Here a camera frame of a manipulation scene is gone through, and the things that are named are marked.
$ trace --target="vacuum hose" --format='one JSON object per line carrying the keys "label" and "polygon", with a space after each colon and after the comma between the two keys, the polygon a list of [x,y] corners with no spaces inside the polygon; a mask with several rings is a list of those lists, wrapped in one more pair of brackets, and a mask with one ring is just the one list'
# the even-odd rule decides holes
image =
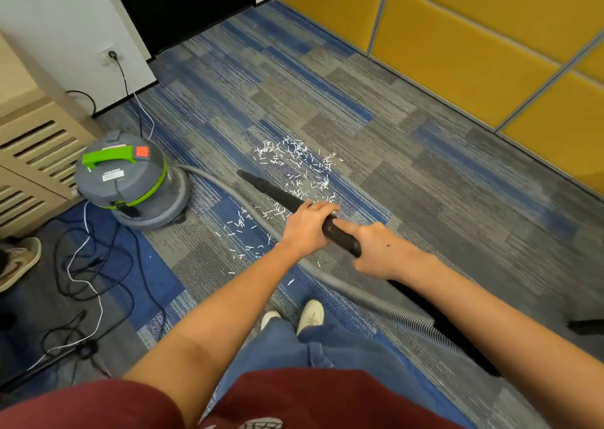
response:
{"label": "vacuum hose", "polygon": [[[186,172],[201,176],[207,181],[210,181],[219,188],[223,189],[227,194],[229,194],[233,199],[235,199],[241,206],[243,206],[248,211],[248,213],[253,217],[253,219],[258,225],[260,225],[264,230],[266,230],[270,235],[272,235],[275,240],[281,241],[282,234],[277,229],[275,229],[270,222],[264,219],[264,217],[262,217],[262,215],[257,211],[257,209],[250,205],[249,202],[231,186],[220,181],[211,173],[208,173],[198,167],[193,167],[189,165],[176,166],[178,168],[181,168],[182,170],[185,170]],[[400,324],[406,330],[413,332],[414,334],[420,335],[421,337],[432,341],[433,343],[439,346],[442,346],[446,349],[449,349],[455,353],[464,355],[466,357],[470,356],[474,360],[474,362],[480,365],[486,372],[494,376],[500,376],[497,369],[492,364],[490,364],[490,362],[488,362],[488,360],[483,357],[478,352],[478,350],[473,348],[472,345],[470,351],[468,351],[467,345],[464,345],[463,347],[459,346],[455,341],[452,341],[434,326],[433,319],[405,310],[404,308],[389,303],[386,300],[382,300],[381,298],[376,297],[361,288],[348,284],[336,278],[335,276],[324,272],[321,268],[312,264],[308,259],[300,260],[298,262],[298,265],[300,265],[300,267],[302,267],[315,279],[325,284],[325,286],[334,289],[336,292],[340,293],[342,296],[358,304],[359,306],[374,311],[380,316]]]}

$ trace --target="vacuum cleaner body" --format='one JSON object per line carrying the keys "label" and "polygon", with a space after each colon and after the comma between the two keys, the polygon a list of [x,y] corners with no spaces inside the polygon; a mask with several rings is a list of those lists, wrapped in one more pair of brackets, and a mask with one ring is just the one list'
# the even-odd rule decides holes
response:
{"label": "vacuum cleaner body", "polygon": [[80,195],[139,230],[182,218],[191,192],[184,171],[154,143],[122,131],[88,146],[75,172]]}

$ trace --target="electrical outlet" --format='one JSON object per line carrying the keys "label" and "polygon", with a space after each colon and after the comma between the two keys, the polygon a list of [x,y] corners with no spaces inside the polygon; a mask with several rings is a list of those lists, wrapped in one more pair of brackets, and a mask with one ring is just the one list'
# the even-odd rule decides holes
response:
{"label": "electrical outlet", "polygon": [[102,66],[109,66],[111,63],[115,62],[115,60],[109,56],[109,51],[117,52],[118,60],[121,60],[123,57],[121,55],[120,51],[117,49],[117,47],[115,47],[114,45],[108,46],[105,49],[103,49],[102,51],[97,52],[98,62]]}

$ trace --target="black crevice tool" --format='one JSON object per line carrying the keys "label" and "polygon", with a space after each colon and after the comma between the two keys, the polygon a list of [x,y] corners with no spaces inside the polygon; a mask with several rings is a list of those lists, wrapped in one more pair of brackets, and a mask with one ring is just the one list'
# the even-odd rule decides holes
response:
{"label": "black crevice tool", "polygon": [[[247,173],[243,170],[237,170],[237,174],[243,180],[254,186],[257,190],[267,194],[292,213],[298,211],[298,207],[304,203],[304,201],[300,200],[298,197],[293,196],[276,186],[273,186],[269,181],[259,178],[258,176],[254,176],[251,173]],[[360,257],[361,245],[358,240],[352,235],[338,228],[333,223],[334,219],[335,216],[333,214],[327,217],[322,226],[323,234],[329,240],[348,251],[354,257]],[[472,360],[474,360],[474,362],[476,362],[480,368],[492,376],[501,376],[501,373],[497,370],[497,368],[432,303],[428,302],[413,289],[408,288],[398,281],[389,280],[388,282],[399,292],[408,297],[413,303],[418,305],[429,316],[434,318],[434,328],[438,329],[442,334],[449,338],[449,340],[463,349],[468,357],[472,358]]]}

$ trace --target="gray corrugated hose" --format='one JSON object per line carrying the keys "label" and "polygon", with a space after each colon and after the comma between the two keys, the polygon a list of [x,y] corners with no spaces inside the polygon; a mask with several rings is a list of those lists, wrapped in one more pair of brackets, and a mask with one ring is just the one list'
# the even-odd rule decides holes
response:
{"label": "gray corrugated hose", "polygon": [[[223,189],[248,211],[248,213],[254,218],[260,227],[271,234],[275,240],[281,241],[281,233],[275,229],[270,222],[264,219],[262,215],[252,205],[250,205],[243,196],[241,196],[241,194],[239,194],[235,189],[231,188],[228,184],[225,184],[211,173],[208,173],[200,168],[192,167],[190,165],[177,165],[177,167],[182,168],[186,172],[201,176],[202,178],[205,178],[206,180],[217,185],[219,188]],[[413,332],[414,334],[418,334],[421,337],[438,344],[439,346],[465,356],[465,353],[461,348],[459,348],[455,343],[450,341],[440,331],[434,328],[434,321],[432,319],[386,302],[385,300],[382,300],[381,298],[376,297],[361,288],[350,285],[336,278],[335,276],[330,275],[329,273],[325,273],[319,267],[312,264],[308,259],[300,260],[298,265],[300,265],[300,267],[306,270],[306,272],[312,275],[314,278],[321,281],[321,283],[325,284],[325,286],[332,288],[357,305],[374,311],[386,319],[397,322],[405,329]]]}

